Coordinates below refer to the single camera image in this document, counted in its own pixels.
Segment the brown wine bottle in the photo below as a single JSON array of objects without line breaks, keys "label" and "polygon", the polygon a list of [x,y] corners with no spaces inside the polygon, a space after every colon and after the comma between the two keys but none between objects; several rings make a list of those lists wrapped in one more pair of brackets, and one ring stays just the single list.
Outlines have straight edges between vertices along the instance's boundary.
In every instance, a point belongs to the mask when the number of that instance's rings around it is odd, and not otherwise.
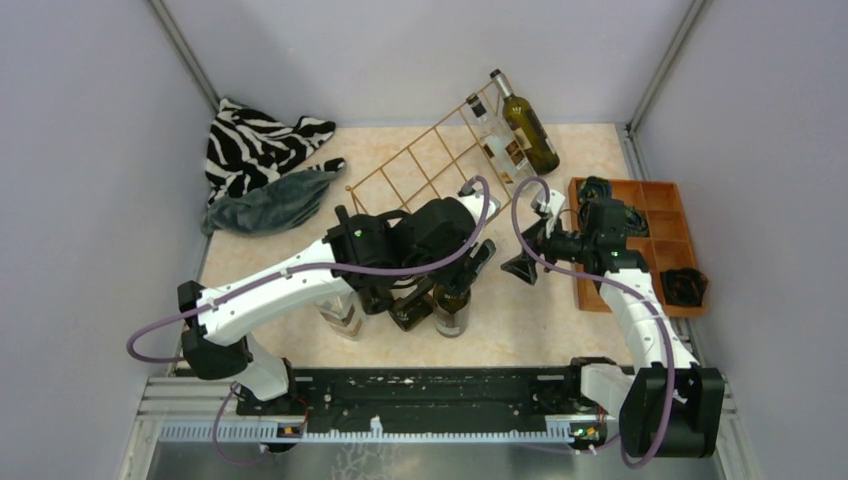
[{"label": "brown wine bottle", "polygon": [[436,285],[433,300],[436,330],[447,338],[462,335],[468,326],[471,290],[457,293],[445,286]]}]

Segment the clear square liquor bottle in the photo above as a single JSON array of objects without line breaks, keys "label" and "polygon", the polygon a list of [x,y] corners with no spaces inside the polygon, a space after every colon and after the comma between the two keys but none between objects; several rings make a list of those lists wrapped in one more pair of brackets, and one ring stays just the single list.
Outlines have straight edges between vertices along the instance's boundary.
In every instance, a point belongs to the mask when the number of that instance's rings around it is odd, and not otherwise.
[{"label": "clear square liquor bottle", "polygon": [[535,171],[509,127],[486,108],[477,94],[469,95],[466,103],[478,122],[487,157],[506,189],[513,193]]}]

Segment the olive green wine bottle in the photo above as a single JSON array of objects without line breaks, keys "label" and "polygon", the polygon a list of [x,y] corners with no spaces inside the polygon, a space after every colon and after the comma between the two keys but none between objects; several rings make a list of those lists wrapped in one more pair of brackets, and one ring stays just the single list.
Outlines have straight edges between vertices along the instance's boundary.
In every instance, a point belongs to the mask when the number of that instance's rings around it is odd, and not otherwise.
[{"label": "olive green wine bottle", "polygon": [[495,69],[489,74],[503,100],[501,116],[518,140],[535,173],[553,172],[560,165],[556,148],[529,101],[518,96],[507,77]]}]

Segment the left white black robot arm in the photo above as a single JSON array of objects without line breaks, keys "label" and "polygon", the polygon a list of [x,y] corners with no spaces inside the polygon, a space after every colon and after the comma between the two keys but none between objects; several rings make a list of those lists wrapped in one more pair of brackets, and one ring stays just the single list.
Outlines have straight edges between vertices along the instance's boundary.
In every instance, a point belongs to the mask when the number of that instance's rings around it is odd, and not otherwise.
[{"label": "left white black robot arm", "polygon": [[182,332],[185,361],[202,380],[228,379],[277,414],[300,399],[291,366],[262,347],[253,331],[304,307],[369,287],[457,270],[500,208],[484,194],[437,198],[409,213],[348,214],[307,248],[222,287],[200,287]]}]

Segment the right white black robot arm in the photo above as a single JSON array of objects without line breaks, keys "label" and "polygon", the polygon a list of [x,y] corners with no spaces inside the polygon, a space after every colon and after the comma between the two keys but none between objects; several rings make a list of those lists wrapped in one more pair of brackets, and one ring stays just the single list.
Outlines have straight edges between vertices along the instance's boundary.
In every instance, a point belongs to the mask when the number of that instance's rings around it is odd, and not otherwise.
[{"label": "right white black robot arm", "polygon": [[581,227],[566,231],[563,196],[539,192],[531,203],[538,221],[520,232],[522,252],[503,270],[528,284],[537,265],[558,271],[578,265],[572,277],[594,284],[616,316],[633,371],[606,360],[578,360],[579,374],[563,385],[576,412],[596,404],[618,420],[623,453],[637,464],[654,457],[707,458],[714,454],[725,392],[715,368],[701,365],[674,333],[643,254],[628,247],[628,208],[620,200],[594,198],[579,211]]}]

